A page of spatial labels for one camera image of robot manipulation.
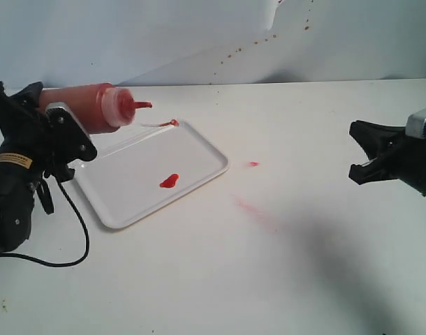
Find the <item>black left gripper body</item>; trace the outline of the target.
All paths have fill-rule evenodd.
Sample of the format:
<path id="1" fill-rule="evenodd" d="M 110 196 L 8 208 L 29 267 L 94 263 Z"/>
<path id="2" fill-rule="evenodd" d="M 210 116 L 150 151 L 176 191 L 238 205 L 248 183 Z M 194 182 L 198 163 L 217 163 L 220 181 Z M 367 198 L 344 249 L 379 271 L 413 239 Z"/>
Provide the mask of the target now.
<path id="1" fill-rule="evenodd" d="M 67 165 L 75 160 L 92 161 L 97 149 L 91 139 L 51 127 L 45 112 L 39 111 L 41 82 L 28 85 L 11 96 L 0 81 L 0 173 L 35 178 L 56 175 L 70 178 Z"/>

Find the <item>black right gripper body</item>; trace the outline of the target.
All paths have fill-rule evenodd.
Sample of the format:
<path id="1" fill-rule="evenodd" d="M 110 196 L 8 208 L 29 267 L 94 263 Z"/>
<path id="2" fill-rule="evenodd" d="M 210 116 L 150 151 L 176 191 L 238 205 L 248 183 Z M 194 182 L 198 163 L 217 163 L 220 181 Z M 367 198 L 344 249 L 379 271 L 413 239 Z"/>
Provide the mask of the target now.
<path id="1" fill-rule="evenodd" d="M 404 134 L 392 148 L 401 160 L 397 180 L 426 195 L 426 140 Z"/>

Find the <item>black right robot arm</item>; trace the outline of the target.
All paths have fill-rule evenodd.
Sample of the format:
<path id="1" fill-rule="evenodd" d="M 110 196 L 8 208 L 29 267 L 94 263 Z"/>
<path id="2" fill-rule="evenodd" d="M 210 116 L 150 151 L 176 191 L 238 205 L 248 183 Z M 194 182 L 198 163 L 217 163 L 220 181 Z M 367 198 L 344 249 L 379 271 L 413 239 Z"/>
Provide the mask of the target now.
<path id="1" fill-rule="evenodd" d="M 359 185 L 400 180 L 426 197 L 426 140 L 409 137 L 405 127 L 382 126 L 357 120 L 349 135 L 369 161 L 352 164 L 348 177 Z"/>

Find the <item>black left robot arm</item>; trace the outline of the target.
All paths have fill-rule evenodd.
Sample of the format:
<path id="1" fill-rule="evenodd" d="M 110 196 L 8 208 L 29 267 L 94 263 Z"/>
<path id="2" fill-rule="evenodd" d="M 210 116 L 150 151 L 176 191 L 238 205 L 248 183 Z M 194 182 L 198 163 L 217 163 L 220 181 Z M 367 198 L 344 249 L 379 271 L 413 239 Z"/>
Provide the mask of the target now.
<path id="1" fill-rule="evenodd" d="M 64 103 L 39 112 L 41 82 L 7 96 L 0 82 L 0 254 L 14 251 L 31 233 L 31 213 L 38 197 L 47 214 L 54 205 L 46 179 L 74 177 L 69 163 L 92 161 L 97 150 Z"/>

